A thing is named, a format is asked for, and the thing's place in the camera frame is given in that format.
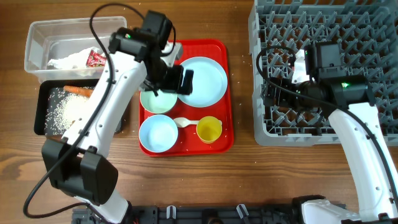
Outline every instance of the yellow cup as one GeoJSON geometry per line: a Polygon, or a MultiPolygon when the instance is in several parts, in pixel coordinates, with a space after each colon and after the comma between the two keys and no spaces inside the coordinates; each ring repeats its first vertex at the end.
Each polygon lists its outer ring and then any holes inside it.
{"type": "Polygon", "coordinates": [[[223,131],[220,121],[212,116],[205,116],[197,125],[197,134],[204,143],[211,144],[215,142],[223,131]]]}

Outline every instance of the green bowl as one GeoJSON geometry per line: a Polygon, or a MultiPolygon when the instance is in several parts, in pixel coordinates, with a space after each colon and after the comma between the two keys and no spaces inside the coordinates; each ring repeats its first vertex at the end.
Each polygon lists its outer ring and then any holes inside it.
{"type": "Polygon", "coordinates": [[[142,91],[139,97],[141,105],[145,110],[154,114],[170,111],[177,102],[177,94],[164,93],[161,90],[158,90],[157,93],[158,96],[155,96],[153,91],[142,91]]]}

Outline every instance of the carrot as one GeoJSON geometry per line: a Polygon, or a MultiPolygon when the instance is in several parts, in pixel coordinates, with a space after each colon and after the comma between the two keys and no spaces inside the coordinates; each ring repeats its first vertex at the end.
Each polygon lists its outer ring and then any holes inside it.
{"type": "Polygon", "coordinates": [[[70,93],[74,93],[74,94],[81,95],[81,96],[87,96],[87,97],[90,97],[94,91],[94,90],[89,90],[89,89],[75,87],[75,86],[64,86],[63,89],[70,93]]]}

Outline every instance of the light blue plate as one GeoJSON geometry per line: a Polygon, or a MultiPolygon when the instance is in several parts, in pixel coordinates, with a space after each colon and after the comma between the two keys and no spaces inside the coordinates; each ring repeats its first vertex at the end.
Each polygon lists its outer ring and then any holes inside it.
{"type": "Polygon", "coordinates": [[[193,70],[191,95],[179,95],[185,104],[204,108],[217,103],[225,94],[228,79],[223,67],[206,57],[193,57],[181,63],[184,70],[193,70]]]}
{"type": "Polygon", "coordinates": [[[173,119],[158,114],[150,116],[142,123],[138,136],[148,151],[160,153],[169,150],[175,144],[178,129],[173,119]]]}

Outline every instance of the wood surface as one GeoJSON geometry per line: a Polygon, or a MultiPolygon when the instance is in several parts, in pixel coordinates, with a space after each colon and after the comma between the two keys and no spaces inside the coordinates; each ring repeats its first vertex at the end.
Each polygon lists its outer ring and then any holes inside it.
{"type": "MultiPolygon", "coordinates": [[[[28,220],[22,214],[25,198],[45,174],[40,153],[45,138],[33,132],[40,84],[24,70],[25,43],[32,22],[89,17],[104,2],[3,0],[0,4],[0,223],[70,223],[71,211],[43,220],[28,220]]],[[[235,143],[227,153],[215,156],[147,157],[138,147],[135,95],[128,127],[115,136],[108,157],[119,170],[116,188],[124,197],[133,205],[205,206],[285,203],[293,197],[320,194],[358,211],[340,145],[261,147],[255,142],[248,55],[252,0],[128,3],[141,12],[165,13],[177,28],[178,39],[214,38],[225,44],[230,74],[234,74],[230,85],[235,143]]],[[[140,25],[137,16],[120,7],[98,15],[124,16],[128,26],[140,25]]],[[[396,161],[396,148],[390,151],[396,161]]],[[[46,182],[30,211],[45,213],[74,202],[46,182]]]]}

